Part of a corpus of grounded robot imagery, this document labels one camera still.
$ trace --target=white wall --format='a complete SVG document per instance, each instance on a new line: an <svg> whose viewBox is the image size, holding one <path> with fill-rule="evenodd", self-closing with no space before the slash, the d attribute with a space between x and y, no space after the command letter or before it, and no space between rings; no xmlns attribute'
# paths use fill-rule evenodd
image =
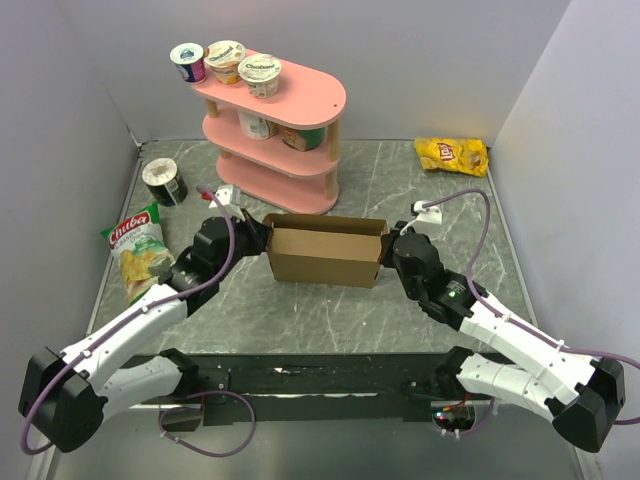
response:
<svg viewBox="0 0 640 480"><path fill-rule="evenodd" d="M84 333L135 145L50 0L0 15L0 476L24 478L18 398L30 356Z"/></svg>
<svg viewBox="0 0 640 480"><path fill-rule="evenodd" d="M202 138L169 52L226 38L327 71L345 138L497 135L569 0L57 0L135 137Z"/></svg>
<svg viewBox="0 0 640 480"><path fill-rule="evenodd" d="M573 0L492 150L543 328L640 357L640 3ZM627 370L623 418L640 415ZM606 478L638 478L640 428L614 427Z"/></svg>

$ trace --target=food container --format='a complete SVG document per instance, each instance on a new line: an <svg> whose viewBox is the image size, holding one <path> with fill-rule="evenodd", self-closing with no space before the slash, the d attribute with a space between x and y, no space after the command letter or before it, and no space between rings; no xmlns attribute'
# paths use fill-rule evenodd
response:
<svg viewBox="0 0 640 480"><path fill-rule="evenodd" d="M314 130L294 130L289 127L282 127L282 141L296 150L306 152L313 150L322 143L325 128Z"/></svg>
<svg viewBox="0 0 640 480"><path fill-rule="evenodd" d="M207 78L204 69L204 49L197 43L183 43L171 50L171 61L178 67L182 79L188 83L199 83Z"/></svg>
<svg viewBox="0 0 640 480"><path fill-rule="evenodd" d="M187 197L187 185L172 158L156 158L142 170L142 181L160 205L172 207Z"/></svg>
<svg viewBox="0 0 640 480"><path fill-rule="evenodd" d="M266 118L238 110L242 133L254 140L266 140L278 132L278 125Z"/></svg>
<svg viewBox="0 0 640 480"><path fill-rule="evenodd" d="M233 40L222 40L209 45L206 53L204 61L219 82L231 84L240 80L238 65L246 55L244 45Z"/></svg>
<svg viewBox="0 0 640 480"><path fill-rule="evenodd" d="M245 58L238 66L238 73L249 87L251 95L269 98L278 91L278 76L282 64L273 55L256 53Z"/></svg>

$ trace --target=black and white can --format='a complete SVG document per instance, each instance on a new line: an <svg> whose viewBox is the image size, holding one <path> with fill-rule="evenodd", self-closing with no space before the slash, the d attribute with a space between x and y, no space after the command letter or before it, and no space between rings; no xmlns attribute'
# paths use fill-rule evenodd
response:
<svg viewBox="0 0 640 480"><path fill-rule="evenodd" d="M160 205L178 205L187 197L187 186L172 158L156 158L142 170L142 181Z"/></svg>

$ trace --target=robotic arm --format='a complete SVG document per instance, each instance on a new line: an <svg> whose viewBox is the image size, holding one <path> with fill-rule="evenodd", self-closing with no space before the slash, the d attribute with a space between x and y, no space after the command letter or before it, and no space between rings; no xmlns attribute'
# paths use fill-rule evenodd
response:
<svg viewBox="0 0 640 480"><path fill-rule="evenodd" d="M225 274L242 258L266 251L271 228L241 209L238 197L235 187L218 190L217 202L212 203L214 216L202 224L193 245L136 305L60 354L45 349L32 357L19 410L27 417L34 406L39 407L34 410L33 424L61 451L75 450L103 421L133 405L197 391L198 366L174 349L137 367L120 367L148 340L184 320L218 292L219 282L211 279L221 271L230 246L230 231L218 204L232 217L235 237ZM552 422L573 445L598 451L624 403L622 366L606 358L598 361L568 354L561 350L562 343L557 348L550 346L558 342L475 284L484 299L478 301L467 278L440 262L426 233L429 223L441 221L441 212L425 209L423 203L412 207L415 220L398 222L383 237L380 263L398 272L407 297L417 301L432 319L487 343L516 364L498 364L454 347L436 369L444 398L477 393L516 404ZM189 295L182 298L181 293ZM138 305L148 307L131 320ZM487 305L503 315L496 316ZM90 348L103 337L109 338L98 348ZM61 372L56 387L43 395Z"/></svg>

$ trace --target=gray table surface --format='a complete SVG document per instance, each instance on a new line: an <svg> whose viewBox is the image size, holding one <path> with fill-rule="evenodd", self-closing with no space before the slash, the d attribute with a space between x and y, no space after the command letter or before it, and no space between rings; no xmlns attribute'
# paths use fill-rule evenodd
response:
<svg viewBox="0 0 640 480"><path fill-rule="evenodd" d="M216 147L206 141L152 142L142 147L144 164L158 157L178 162L189 195L177 207L160 207L164 238L177 255L190 245L209 216L199 183L221 185ZM471 187L492 192L486 178L425 172L409 141L345 141L338 170L340 198L330 215L383 218L390 225L410 220L409 205ZM129 204L133 213L153 201L140 179ZM257 219L276 207L242 196ZM503 304L529 319L504 226L493 205L486 245L475 278ZM432 241L451 270L463 272L476 248L484 204L478 195L444 205L444 222ZM110 267L93 325L97 330L127 308L119 269ZM382 269L373 289L280 283L265 255L243 260L222 283L220 293L193 316L158 336L140 353L166 348L184 353L371 353L447 352L460 345L484 350L479 341L428 318L406 298L394 270Z"/></svg>

